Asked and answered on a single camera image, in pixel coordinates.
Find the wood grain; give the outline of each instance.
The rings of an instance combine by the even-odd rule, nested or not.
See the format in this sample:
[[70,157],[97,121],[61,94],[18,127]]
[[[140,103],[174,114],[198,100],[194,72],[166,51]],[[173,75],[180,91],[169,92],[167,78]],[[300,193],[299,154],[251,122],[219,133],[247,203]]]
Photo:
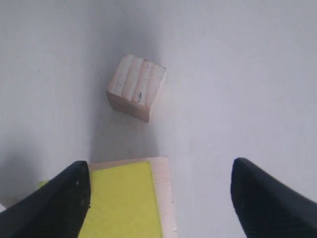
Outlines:
[[113,109],[149,122],[164,84],[166,68],[126,55],[111,79],[107,96]]
[[149,161],[152,166],[153,179],[164,238],[176,238],[177,229],[172,197],[172,187],[169,174],[168,157],[141,158],[133,160],[97,163],[90,164],[89,168],[92,171],[102,170],[142,161]]

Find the wooden block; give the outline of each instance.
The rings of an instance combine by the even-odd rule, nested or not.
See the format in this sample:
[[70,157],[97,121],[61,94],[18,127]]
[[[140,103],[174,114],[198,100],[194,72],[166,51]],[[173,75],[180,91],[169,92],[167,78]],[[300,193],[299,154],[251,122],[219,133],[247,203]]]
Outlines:
[[164,238],[176,238],[177,230],[168,168],[168,157],[142,158],[90,164],[89,168],[90,170],[102,170],[141,161],[149,161],[151,163],[163,236]]
[[164,84],[166,68],[126,55],[111,79],[107,96],[113,109],[149,122]]

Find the white table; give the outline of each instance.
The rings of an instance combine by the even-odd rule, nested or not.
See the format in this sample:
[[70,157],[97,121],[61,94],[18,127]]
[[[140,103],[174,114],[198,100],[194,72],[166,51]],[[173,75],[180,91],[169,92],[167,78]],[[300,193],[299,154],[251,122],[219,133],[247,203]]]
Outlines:
[[[242,238],[229,192],[242,156],[317,201],[316,7],[4,1],[0,196],[22,197],[75,160],[168,155],[179,237]],[[168,70],[149,124],[107,102],[124,53]]]

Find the wooden cube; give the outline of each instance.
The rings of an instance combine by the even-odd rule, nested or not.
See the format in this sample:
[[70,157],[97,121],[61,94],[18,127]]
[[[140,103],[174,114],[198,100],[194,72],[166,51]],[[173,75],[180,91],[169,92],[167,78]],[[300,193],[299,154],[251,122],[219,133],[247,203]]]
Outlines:
[[126,55],[111,79],[107,96],[113,109],[149,122],[166,68],[133,55]]

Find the edge of wooden board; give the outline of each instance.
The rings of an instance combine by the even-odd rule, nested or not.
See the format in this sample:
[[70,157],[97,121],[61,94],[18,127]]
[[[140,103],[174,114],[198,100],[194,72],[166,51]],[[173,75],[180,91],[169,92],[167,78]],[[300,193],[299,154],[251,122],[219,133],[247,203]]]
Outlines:
[[158,211],[164,238],[176,238],[177,228],[169,174],[168,157],[140,158],[89,164],[92,171],[112,168],[120,165],[149,161],[152,167],[154,187],[158,201]]

